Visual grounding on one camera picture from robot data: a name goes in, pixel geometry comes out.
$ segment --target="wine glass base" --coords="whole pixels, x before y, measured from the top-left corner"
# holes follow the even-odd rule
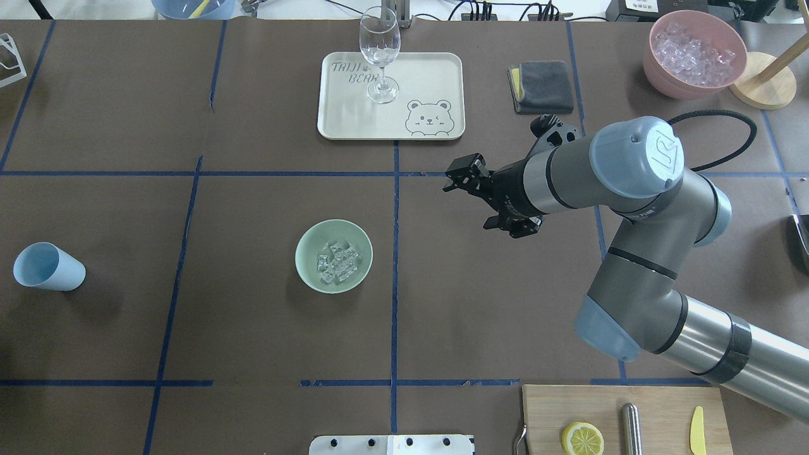
[[[375,80],[368,84],[368,98],[377,104],[387,104],[399,95],[399,84],[393,78]]]

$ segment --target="pink bowl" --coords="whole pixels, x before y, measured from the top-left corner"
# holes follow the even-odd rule
[[[728,49],[736,54],[733,61],[733,75],[718,87],[698,86],[679,80],[669,73],[652,51],[654,37],[666,30],[668,24],[677,22],[685,26],[692,38],[709,40],[710,45],[720,52]],[[744,45],[742,37],[725,21],[702,11],[682,10],[668,13],[657,20],[649,32],[646,50],[643,53],[643,71],[649,82],[660,93],[677,100],[695,100],[722,90],[731,85],[744,72],[748,63],[748,48]]]

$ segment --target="robotic arm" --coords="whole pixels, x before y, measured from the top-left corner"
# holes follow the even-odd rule
[[[498,214],[485,229],[514,238],[545,215],[605,205],[624,218],[574,328],[624,361],[641,349],[809,423],[809,350],[673,290],[692,246],[731,221],[727,196],[684,168],[680,140],[656,117],[608,125],[591,138],[555,116],[532,124],[528,156],[491,172],[480,154],[458,158],[444,191],[463,189]]]

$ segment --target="bear drawing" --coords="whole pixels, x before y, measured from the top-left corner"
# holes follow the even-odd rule
[[[435,104],[422,104],[419,100],[407,103],[410,115],[404,127],[412,136],[449,136],[455,128],[455,122],[450,116],[450,102],[440,100]]]

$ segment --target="wine glass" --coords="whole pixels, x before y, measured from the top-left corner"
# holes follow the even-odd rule
[[[368,8],[359,20],[359,48],[371,65],[382,69],[382,77],[371,81],[367,89],[368,98],[376,103],[390,103],[399,95],[399,84],[385,76],[385,66],[396,60],[400,47],[396,13],[385,6]]]

